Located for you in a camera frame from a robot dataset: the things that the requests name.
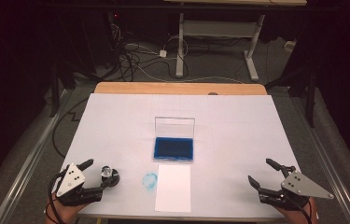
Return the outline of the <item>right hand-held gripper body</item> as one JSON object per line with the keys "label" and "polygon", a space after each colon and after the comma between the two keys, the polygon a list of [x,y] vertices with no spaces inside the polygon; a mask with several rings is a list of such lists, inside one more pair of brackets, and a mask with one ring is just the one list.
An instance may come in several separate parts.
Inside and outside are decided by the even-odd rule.
{"label": "right hand-held gripper body", "polygon": [[258,186],[259,200],[279,208],[303,208],[311,197],[334,198],[332,193],[297,170],[288,172],[280,187],[280,190],[271,190]]}

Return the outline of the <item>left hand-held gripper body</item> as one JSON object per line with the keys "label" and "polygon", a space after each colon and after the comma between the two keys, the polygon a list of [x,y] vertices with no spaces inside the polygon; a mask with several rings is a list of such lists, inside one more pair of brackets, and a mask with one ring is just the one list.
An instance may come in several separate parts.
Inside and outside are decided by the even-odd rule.
{"label": "left hand-held gripper body", "polygon": [[56,191],[56,198],[64,206],[78,206],[82,204],[100,202],[103,191],[97,188],[84,189],[85,176],[77,168],[77,164],[69,164],[63,171],[63,178]]}

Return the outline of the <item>black stamp with crystal knob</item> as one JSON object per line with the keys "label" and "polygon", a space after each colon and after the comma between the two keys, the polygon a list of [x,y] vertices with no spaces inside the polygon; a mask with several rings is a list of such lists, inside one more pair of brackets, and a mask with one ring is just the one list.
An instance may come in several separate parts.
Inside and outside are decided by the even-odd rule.
{"label": "black stamp with crystal knob", "polygon": [[111,166],[107,165],[101,169],[101,178],[102,178],[102,186],[107,187],[115,187],[119,180],[119,172],[116,169],[113,169]]}

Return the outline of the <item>white paper sheet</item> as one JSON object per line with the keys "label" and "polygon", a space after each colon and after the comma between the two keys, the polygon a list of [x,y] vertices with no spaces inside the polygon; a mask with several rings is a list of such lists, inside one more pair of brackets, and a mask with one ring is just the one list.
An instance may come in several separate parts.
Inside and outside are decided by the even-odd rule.
{"label": "white paper sheet", "polygon": [[159,212],[191,211],[190,167],[159,166],[155,210]]}

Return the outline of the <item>blue ink pad case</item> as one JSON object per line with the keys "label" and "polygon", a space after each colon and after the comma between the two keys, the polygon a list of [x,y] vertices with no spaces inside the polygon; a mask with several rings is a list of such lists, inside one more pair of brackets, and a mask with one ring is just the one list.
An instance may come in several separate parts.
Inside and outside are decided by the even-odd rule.
{"label": "blue ink pad case", "polygon": [[155,161],[193,161],[195,118],[156,117]]}

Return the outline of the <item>person's right hand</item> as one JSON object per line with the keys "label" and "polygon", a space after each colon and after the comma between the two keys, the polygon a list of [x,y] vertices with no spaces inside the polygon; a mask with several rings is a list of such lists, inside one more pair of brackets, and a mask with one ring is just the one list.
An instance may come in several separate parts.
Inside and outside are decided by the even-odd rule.
{"label": "person's right hand", "polygon": [[290,224],[318,224],[314,198],[310,198],[309,202],[303,207],[303,211],[311,219],[311,222],[308,222],[302,211],[287,211],[278,207],[276,207],[276,210],[281,213]]}

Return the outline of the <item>person's left hand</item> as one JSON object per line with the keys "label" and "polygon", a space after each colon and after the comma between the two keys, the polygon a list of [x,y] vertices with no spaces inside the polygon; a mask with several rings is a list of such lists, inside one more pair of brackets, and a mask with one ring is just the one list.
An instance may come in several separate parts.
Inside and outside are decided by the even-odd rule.
{"label": "person's left hand", "polygon": [[[56,194],[52,193],[51,198],[53,200],[54,207],[58,213],[59,218],[65,224],[71,224],[77,216],[77,213],[80,212],[83,208],[86,207],[86,204],[78,205],[78,206],[64,206],[57,199]],[[46,218],[44,224],[58,224],[57,220],[50,203],[48,203],[46,209]]]}

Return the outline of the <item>black metal stand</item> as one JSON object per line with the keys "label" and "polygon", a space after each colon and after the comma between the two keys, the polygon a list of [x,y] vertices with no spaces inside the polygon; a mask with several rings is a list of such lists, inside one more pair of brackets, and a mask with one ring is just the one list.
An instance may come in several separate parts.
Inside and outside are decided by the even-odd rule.
{"label": "black metal stand", "polygon": [[314,108],[315,108],[315,84],[316,73],[314,70],[310,72],[309,84],[307,88],[305,117],[311,128],[314,128]]}
{"label": "black metal stand", "polygon": [[53,118],[58,111],[59,108],[59,79],[57,75],[57,64],[54,63],[50,68],[50,76],[51,76],[51,112],[50,116]]}

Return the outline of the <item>dark curtain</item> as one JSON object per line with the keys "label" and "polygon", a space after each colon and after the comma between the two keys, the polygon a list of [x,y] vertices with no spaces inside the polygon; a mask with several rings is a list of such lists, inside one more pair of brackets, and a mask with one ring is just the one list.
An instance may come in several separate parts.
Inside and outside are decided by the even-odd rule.
{"label": "dark curtain", "polygon": [[350,0],[308,0],[331,8],[311,15],[287,70],[315,63],[316,86],[350,149]]}

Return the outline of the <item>aluminium floor rail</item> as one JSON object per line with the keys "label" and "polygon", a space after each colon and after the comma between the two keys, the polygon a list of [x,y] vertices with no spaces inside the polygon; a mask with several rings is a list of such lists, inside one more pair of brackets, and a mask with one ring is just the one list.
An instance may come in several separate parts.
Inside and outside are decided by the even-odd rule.
{"label": "aluminium floor rail", "polygon": [[350,224],[350,150],[321,98],[317,99],[313,124],[306,120],[302,99],[293,98],[291,103],[310,142],[297,157],[301,168],[334,195],[332,200],[316,201],[319,221]]}
{"label": "aluminium floor rail", "polygon": [[0,224],[8,224],[72,94],[73,90],[63,90],[57,109],[52,111],[53,104],[44,108],[3,161],[0,167]]}

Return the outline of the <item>white metal-frame desk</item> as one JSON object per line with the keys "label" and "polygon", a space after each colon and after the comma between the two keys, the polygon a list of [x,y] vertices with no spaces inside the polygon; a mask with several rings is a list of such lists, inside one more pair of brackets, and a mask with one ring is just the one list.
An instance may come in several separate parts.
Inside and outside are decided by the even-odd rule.
{"label": "white metal-frame desk", "polygon": [[[197,6],[213,7],[304,7],[306,0],[165,0],[166,2],[178,3],[182,7]],[[258,81],[259,75],[253,62],[253,53],[257,45],[259,34],[265,19],[265,13],[259,13],[256,21],[220,21],[218,19],[188,20],[185,13],[179,14],[178,23],[178,47],[176,54],[176,77],[184,77],[186,72],[185,56],[189,46],[185,36],[212,36],[212,37],[238,37],[250,38],[251,44],[245,50],[244,61],[248,74],[252,81]]]}

